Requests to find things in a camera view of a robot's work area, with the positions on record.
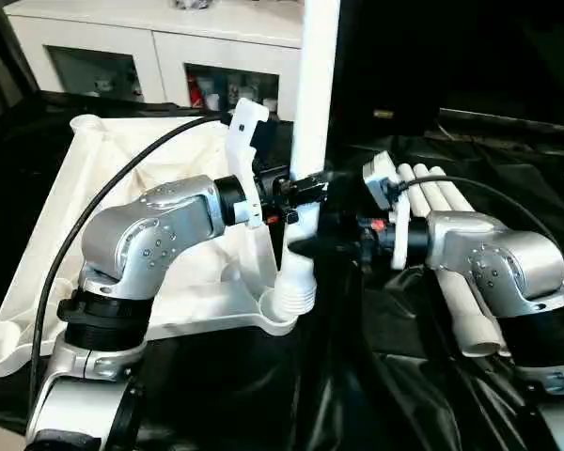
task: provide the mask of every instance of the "white pvc pipe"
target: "white pvc pipe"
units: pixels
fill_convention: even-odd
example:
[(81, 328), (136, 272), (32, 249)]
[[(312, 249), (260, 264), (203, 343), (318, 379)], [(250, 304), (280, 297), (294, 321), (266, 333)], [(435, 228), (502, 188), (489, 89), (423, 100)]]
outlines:
[(484, 357), (499, 351), (497, 331), (485, 317), (466, 280), (457, 272), (435, 271), (451, 317), (453, 335), (466, 357)]
[[(447, 174), (439, 166), (431, 168), (431, 175), (433, 176), (446, 176)], [(466, 200), (463, 194), (456, 188), (451, 181), (437, 181), (439, 189), (445, 196), (445, 199), (455, 211), (474, 211), (470, 202)]]
[[(430, 173), (434, 176), (446, 175), (445, 171), (439, 166), (435, 166), (431, 168)], [(439, 189), (441, 190), (441, 192), (443, 193), (443, 195), (445, 196), (446, 201), (449, 203), (449, 205), (453, 210), (474, 211), (472, 205), (470, 205), (470, 202), (466, 200), (462, 192), (455, 186), (453, 182), (437, 181), (436, 183)], [(475, 300), (478, 303), (478, 307), (480, 307), (480, 311), (485, 317), (489, 319), (489, 321), (493, 324), (493, 327), (495, 328), (495, 332), (497, 333), (497, 337), (499, 338), (499, 344), (500, 344), (499, 350), (497, 352), (499, 353), (499, 355), (504, 357), (510, 356), (508, 347), (506, 345), (506, 340), (504, 339), (504, 335), (501, 332), (501, 327), (499, 327), (499, 322), (497, 321), (497, 318), (493, 315), (493, 313), (491, 313), (491, 310), (489, 309), (487, 303), (485, 303), (484, 299), (482, 298), (482, 295), (478, 291), (478, 288), (473, 284), (469, 284), (469, 285), (471, 285), (470, 290), (472, 291), (472, 295), (474, 296)]]
[[(414, 174), (419, 179), (428, 177), (430, 175), (429, 170), (422, 163), (414, 166)], [(427, 181), (426, 183), (422, 183), (420, 186), (422, 187), (424, 196), (426, 196), (426, 200), (431, 206), (431, 210), (434, 211), (451, 210), (451, 206), (446, 201), (445, 197), (443, 196), (443, 193), (441, 193), (441, 190), (439, 189), (435, 181)]]
[[(290, 157), (292, 179), (303, 179), (323, 169), (339, 11), (340, 0), (305, 2), (297, 111)], [(273, 310), (282, 320), (308, 312), (315, 302), (313, 261), (290, 252), (287, 243), (316, 233), (320, 205), (303, 205), (297, 208), (297, 212), (299, 222), (287, 225), (285, 230), (282, 266), (274, 284)]]
[[(403, 181), (415, 179), (412, 167), (407, 164), (400, 164), (398, 168), (399, 176)], [(426, 201), (422, 188), (419, 185), (410, 186), (407, 189), (407, 196), (410, 199), (410, 206), (412, 207), (412, 214), (418, 218), (426, 218), (431, 212), (431, 207)]]
[[(407, 164), (399, 166), (399, 175), (403, 180), (413, 179), (414, 172), (419, 177), (429, 174), (424, 164), (418, 164), (414, 171)], [(439, 187), (432, 184), (428, 182), (422, 185), (429, 186), (428, 193), (408, 190), (414, 216), (426, 217), (431, 210), (451, 210)], [(446, 270), (435, 271), (435, 275), (451, 314), (453, 335), (462, 354), (466, 357), (484, 357), (497, 352), (501, 346), (497, 331), (480, 311), (466, 280), (460, 274)]]

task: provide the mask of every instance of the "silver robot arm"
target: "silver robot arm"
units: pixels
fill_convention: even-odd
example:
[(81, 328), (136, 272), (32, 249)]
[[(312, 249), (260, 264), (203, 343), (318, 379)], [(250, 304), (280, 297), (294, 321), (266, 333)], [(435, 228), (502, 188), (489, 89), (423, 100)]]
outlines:
[(90, 221), (79, 286), (111, 298), (153, 298), (174, 259), (225, 226), (215, 182), (198, 176), (165, 183)]
[(480, 213), (433, 211), (427, 220), (427, 265), (476, 287), (530, 390), (564, 395), (564, 260), (554, 243)]
[(27, 449), (133, 449), (143, 395), (133, 373), (153, 298), (185, 249), (246, 221), (243, 201), (235, 177), (198, 176), (94, 216), (82, 240), (79, 288), (58, 307), (68, 325), (55, 341)]

